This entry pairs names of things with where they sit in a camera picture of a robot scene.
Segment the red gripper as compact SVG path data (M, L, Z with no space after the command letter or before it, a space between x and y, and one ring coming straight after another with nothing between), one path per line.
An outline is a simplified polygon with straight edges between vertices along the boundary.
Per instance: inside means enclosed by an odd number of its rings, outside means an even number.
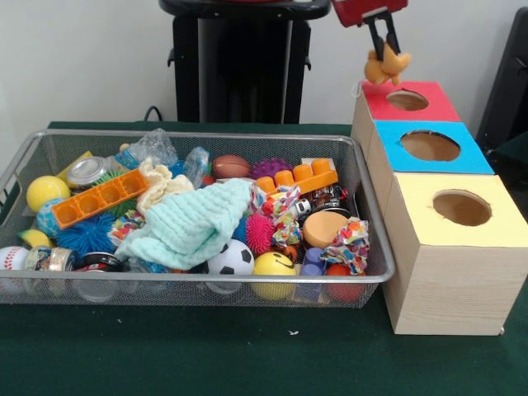
M379 35L375 23L377 20L385 21L386 42L395 54L401 54L392 13L407 7L408 0L334 0L332 5L344 27L361 26L366 23L377 56L384 55L385 41Z

